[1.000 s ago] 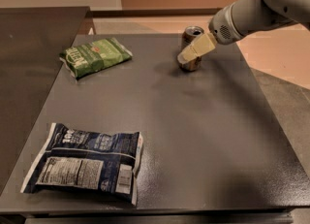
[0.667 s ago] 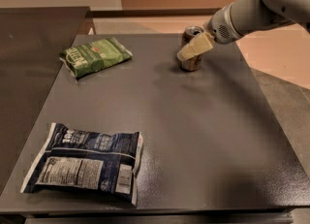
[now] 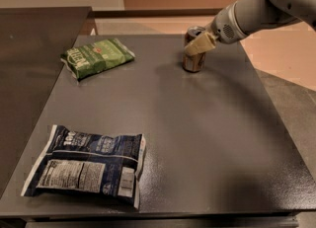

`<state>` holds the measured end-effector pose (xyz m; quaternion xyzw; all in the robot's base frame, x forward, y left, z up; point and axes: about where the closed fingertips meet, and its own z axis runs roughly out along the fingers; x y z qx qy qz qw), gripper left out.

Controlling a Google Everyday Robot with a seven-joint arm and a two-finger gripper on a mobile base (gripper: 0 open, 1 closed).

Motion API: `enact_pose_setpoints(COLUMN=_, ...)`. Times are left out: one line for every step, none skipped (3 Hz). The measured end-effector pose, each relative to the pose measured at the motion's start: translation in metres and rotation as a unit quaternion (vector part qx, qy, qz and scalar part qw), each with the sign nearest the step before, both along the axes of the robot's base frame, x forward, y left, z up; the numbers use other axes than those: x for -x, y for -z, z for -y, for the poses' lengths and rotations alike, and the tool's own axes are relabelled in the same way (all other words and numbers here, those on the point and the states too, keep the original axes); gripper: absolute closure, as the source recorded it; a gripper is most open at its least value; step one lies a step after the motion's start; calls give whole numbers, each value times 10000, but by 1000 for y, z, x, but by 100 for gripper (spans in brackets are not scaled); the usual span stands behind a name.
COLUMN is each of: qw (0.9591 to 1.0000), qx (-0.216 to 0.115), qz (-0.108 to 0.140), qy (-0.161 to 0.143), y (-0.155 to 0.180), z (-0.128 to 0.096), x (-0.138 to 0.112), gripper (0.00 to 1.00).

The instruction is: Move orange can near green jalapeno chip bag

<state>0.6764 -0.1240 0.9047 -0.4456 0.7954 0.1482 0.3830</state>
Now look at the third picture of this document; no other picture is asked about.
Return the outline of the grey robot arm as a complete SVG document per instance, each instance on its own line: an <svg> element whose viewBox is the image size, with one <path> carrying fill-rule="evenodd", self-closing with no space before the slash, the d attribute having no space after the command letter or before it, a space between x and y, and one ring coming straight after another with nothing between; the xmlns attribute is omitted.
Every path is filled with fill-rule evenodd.
<svg viewBox="0 0 316 228"><path fill-rule="evenodd" d="M198 55L214 49L218 42L231 44L261 30L300 22L316 28L316 0L237 0L185 46L185 54Z"/></svg>

